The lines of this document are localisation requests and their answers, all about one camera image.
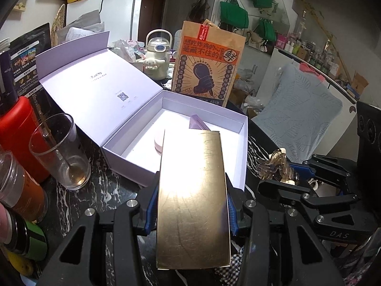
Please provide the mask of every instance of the white gift box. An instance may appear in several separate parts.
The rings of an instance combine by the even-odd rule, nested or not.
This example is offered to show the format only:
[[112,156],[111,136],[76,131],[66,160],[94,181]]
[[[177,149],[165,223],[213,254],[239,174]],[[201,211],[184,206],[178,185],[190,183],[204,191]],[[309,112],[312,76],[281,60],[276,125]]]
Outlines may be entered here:
[[107,49],[108,35],[97,33],[56,46],[36,56],[36,64],[40,83],[101,147],[110,169],[149,185],[160,169],[155,135],[166,128],[188,129],[189,117],[197,114],[210,130],[220,132],[225,172],[233,186],[243,190],[247,116],[163,91]]

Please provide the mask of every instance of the gold paper sheet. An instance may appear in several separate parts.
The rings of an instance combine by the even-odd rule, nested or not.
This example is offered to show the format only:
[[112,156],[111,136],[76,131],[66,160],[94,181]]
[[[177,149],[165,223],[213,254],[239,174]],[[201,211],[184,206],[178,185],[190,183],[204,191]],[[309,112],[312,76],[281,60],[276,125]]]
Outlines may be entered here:
[[165,131],[156,264],[203,269],[230,264],[230,232],[220,133]]

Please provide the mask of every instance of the hanging bag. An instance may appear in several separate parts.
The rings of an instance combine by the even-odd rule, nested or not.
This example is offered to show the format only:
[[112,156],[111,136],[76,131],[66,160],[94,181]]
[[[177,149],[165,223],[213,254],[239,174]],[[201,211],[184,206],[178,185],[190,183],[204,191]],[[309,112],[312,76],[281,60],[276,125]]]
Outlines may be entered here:
[[209,8],[208,0],[199,0],[190,11],[188,21],[202,24],[206,19],[206,10]]
[[257,28],[254,31],[264,40],[270,42],[275,42],[277,40],[274,27],[268,19],[261,18]]
[[237,0],[221,1],[221,22],[238,29],[249,27],[249,15],[247,11],[238,5]]

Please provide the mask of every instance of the drinking glass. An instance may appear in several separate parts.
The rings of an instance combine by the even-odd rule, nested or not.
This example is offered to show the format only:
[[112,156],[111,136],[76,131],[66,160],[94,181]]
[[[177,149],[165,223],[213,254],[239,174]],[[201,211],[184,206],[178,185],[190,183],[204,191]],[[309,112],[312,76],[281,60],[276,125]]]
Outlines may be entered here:
[[82,188],[90,178],[90,163],[80,148],[69,114],[56,114],[44,120],[33,132],[29,150],[69,190]]

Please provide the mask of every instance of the orange label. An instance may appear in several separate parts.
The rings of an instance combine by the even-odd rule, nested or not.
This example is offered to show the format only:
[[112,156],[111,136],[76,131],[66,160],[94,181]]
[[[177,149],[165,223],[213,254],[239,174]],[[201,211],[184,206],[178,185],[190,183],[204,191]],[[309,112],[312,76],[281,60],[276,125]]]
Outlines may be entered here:
[[43,213],[44,192],[42,187],[24,170],[24,187],[12,209],[27,221],[35,221]]
[[181,54],[236,65],[239,51],[212,42],[201,41],[185,36]]

